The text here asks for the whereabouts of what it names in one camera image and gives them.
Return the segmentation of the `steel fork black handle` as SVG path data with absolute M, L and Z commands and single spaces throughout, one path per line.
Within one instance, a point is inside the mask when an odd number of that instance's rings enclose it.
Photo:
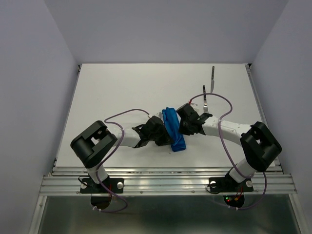
M 208 110 L 208 105 L 207 105 L 207 97 L 206 97 L 206 87 L 205 85 L 203 85 L 203 100 L 204 100 L 204 104 L 203 104 L 203 112 L 204 113 L 209 113 L 209 110 Z

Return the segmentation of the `blue cloth napkin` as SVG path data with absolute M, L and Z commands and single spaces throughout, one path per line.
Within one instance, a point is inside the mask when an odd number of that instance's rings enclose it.
M 186 143 L 183 134 L 179 132 L 180 122 L 176 110 L 174 108 L 166 107 L 161 113 L 166 130 L 173 140 L 171 143 L 172 151 L 184 151 L 186 149 Z

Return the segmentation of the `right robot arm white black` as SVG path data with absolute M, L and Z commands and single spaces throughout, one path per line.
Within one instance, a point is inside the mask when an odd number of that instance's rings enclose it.
M 207 113 L 199 115 L 178 113 L 180 116 L 179 132 L 184 135 L 202 134 L 220 137 L 226 152 L 225 140 L 242 147 L 245 158 L 234 164 L 216 185 L 236 190 L 242 182 L 251 178 L 256 172 L 264 172 L 282 152 L 282 147 L 269 128 L 257 121 L 255 124 L 239 124 L 221 119 Z

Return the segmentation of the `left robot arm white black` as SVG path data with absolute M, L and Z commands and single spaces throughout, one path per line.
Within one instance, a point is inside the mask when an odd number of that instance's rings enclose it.
M 159 117 L 153 116 L 145 124 L 126 129 L 108 128 L 103 121 L 97 120 L 75 137 L 70 147 L 92 179 L 92 187 L 97 192 L 104 192 L 113 187 L 101 164 L 105 156 L 113 152 L 111 148 L 119 146 L 135 149 L 145 147 L 149 142 L 157 146 L 174 143 Z

